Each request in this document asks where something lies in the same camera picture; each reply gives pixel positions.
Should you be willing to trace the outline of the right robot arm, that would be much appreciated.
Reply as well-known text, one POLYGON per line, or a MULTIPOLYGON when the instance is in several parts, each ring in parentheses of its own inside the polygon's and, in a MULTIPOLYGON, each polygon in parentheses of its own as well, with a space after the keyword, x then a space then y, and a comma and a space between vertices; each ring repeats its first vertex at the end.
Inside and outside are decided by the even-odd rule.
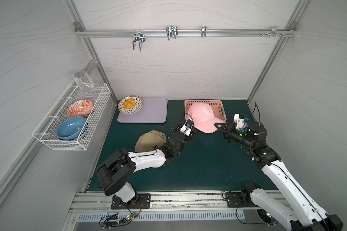
POLYGON ((278 188, 289 203, 286 207, 255 183, 243 187, 245 201, 268 212, 288 231, 341 231, 343 221, 315 202, 288 171, 279 155, 266 144, 267 130, 261 122, 250 121, 241 131, 236 123, 216 123, 220 134, 246 150, 249 158, 278 188))

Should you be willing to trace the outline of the beige baseball cap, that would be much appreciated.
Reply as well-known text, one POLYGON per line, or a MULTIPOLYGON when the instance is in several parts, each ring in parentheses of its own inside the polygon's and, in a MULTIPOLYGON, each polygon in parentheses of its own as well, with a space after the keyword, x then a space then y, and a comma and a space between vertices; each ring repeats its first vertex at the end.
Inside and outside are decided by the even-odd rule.
POLYGON ((135 152, 148 152, 166 143, 166 135, 160 131, 149 131, 141 135, 135 145, 135 152))

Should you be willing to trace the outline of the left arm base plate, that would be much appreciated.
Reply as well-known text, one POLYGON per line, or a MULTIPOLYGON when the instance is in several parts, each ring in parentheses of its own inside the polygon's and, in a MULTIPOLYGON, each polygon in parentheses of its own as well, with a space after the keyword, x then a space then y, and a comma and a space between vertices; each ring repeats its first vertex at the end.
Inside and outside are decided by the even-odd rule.
POLYGON ((151 202, 150 193, 138 193, 130 201, 123 202, 122 199, 116 195, 112 198, 111 209, 149 209, 151 202))

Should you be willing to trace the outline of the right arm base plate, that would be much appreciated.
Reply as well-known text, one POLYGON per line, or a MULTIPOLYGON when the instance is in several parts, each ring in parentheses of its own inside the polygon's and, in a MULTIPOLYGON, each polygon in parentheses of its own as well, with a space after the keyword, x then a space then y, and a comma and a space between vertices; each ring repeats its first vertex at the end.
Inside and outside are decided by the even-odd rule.
POLYGON ((227 202, 229 208, 250 208, 253 207, 253 203, 248 200, 248 197, 244 192, 230 192, 223 193, 223 197, 227 202))

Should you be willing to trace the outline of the pink baseball cap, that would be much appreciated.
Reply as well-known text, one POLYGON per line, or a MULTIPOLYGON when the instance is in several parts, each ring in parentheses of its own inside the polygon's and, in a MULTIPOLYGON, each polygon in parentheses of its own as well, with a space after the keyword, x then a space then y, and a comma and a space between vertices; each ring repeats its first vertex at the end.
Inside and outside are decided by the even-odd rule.
POLYGON ((195 102, 189 108, 188 115, 193 119, 194 127, 207 134, 217 131, 216 123, 225 123, 215 116, 212 107, 206 103, 195 102))

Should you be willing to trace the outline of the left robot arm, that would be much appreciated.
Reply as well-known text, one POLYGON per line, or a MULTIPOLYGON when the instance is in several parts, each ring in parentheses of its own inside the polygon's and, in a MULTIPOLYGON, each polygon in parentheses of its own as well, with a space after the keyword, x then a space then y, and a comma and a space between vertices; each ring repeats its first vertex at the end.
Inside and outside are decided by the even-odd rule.
POLYGON ((96 168, 99 184, 106 196, 116 196, 125 204, 136 203, 138 195, 128 182, 133 173, 147 168, 165 167, 175 160, 195 135, 194 120, 177 125, 165 143, 148 152, 128 152, 120 148, 96 168))

